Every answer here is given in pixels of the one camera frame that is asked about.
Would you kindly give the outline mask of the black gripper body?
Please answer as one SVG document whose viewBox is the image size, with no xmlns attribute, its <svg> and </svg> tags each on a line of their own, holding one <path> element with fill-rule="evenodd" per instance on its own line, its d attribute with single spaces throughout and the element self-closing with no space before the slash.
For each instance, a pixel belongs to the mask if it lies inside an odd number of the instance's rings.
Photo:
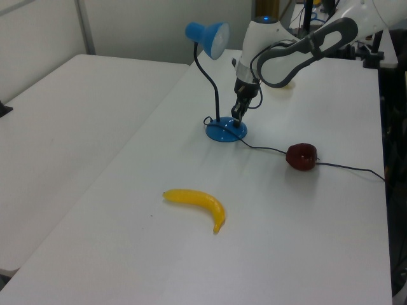
<svg viewBox="0 0 407 305">
<path fill-rule="evenodd" d="M 259 84 L 246 83 L 240 79 L 236 79 L 234 92 L 238 100 L 252 99 L 258 95 Z"/>
</svg>

